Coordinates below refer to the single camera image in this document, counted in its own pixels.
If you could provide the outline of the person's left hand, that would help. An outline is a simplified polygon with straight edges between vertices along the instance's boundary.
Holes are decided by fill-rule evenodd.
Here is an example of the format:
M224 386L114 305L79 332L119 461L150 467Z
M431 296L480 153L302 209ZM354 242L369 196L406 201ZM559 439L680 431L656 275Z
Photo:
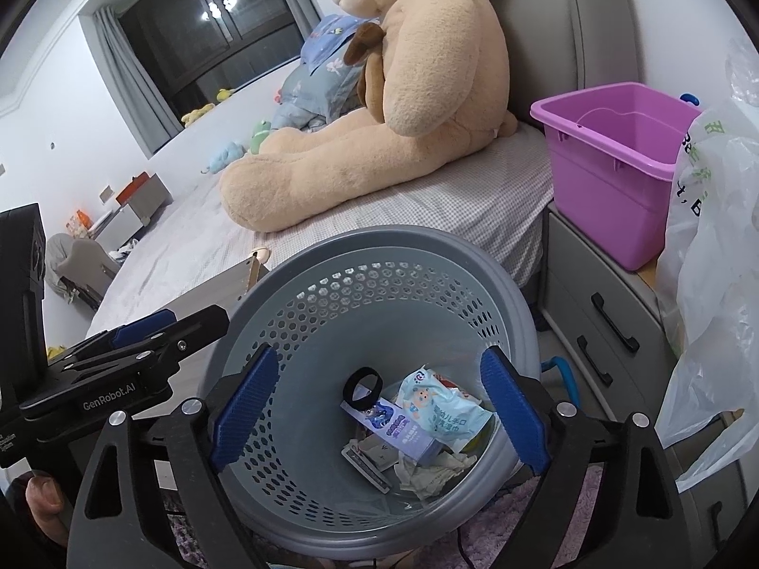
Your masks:
M67 500L58 483L49 475L32 475L26 487L26 501L42 533L57 545L67 547L69 527L62 518Z

